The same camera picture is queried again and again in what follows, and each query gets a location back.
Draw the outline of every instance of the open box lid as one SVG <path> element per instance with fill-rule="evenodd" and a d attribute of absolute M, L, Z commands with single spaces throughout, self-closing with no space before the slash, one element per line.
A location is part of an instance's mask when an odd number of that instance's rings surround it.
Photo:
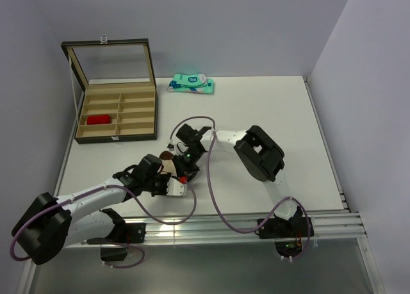
<path fill-rule="evenodd" d="M 73 41 L 61 44 L 83 91 L 156 89 L 148 39 Z"/>

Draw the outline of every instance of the gray floor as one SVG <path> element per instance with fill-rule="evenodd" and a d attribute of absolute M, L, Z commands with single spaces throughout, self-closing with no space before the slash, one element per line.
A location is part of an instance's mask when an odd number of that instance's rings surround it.
<path fill-rule="evenodd" d="M 272 243 L 150 247 L 127 270 L 101 266 L 98 249 L 66 249 L 37 269 L 31 293 L 371 293 L 356 240 L 318 243 L 293 264 Z"/>

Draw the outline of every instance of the metal latch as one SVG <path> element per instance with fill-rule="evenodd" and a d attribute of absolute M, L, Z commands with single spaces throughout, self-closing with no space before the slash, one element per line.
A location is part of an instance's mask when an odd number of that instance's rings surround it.
<path fill-rule="evenodd" d="M 108 43 L 108 37 L 107 37 L 107 35 L 101 35 L 101 37 L 100 37 L 100 43 L 101 43 L 101 44 L 107 44 L 107 43 Z"/>

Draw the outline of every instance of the robotic arm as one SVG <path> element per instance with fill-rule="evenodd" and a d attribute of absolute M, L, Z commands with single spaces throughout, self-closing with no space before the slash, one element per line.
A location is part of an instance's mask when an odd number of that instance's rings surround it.
<path fill-rule="evenodd" d="M 183 182 L 190 182 L 198 174 L 196 164 L 209 149 L 214 135 L 217 138 L 215 149 L 237 153 L 249 174 L 264 182 L 274 203 L 288 195 L 279 173 L 284 168 L 284 152 L 260 127 L 252 126 L 246 131 L 217 131 L 214 134 L 210 127 L 198 131 L 184 124 L 176 133 L 186 147 L 184 152 L 172 154 L 175 148 L 170 143 L 168 149 L 171 152 L 163 152 L 160 158 L 148 154 L 138 165 L 113 174 L 112 178 L 97 186 L 57 198 L 43 193 L 17 222 L 12 235 L 15 236 L 28 220 L 47 208 L 68 202 L 26 225 L 17 238 L 36 264 L 49 261 L 66 246 L 90 238 L 127 242 L 129 233 L 124 219 L 112 209 L 103 209 L 131 198 L 120 187 L 127 188 L 136 197 L 142 192 L 150 192 L 152 196 L 186 195 Z M 78 199 L 79 195 L 87 193 L 89 195 Z M 294 203 L 285 202 L 275 215 L 279 225 L 282 223 L 289 229 L 300 221 L 302 212 Z"/>

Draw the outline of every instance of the red object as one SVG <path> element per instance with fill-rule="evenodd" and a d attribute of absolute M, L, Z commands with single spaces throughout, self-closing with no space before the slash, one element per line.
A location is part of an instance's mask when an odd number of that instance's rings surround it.
<path fill-rule="evenodd" d="M 94 124 L 109 124 L 111 118 L 109 115 L 89 116 L 87 118 L 87 125 L 93 126 Z"/>

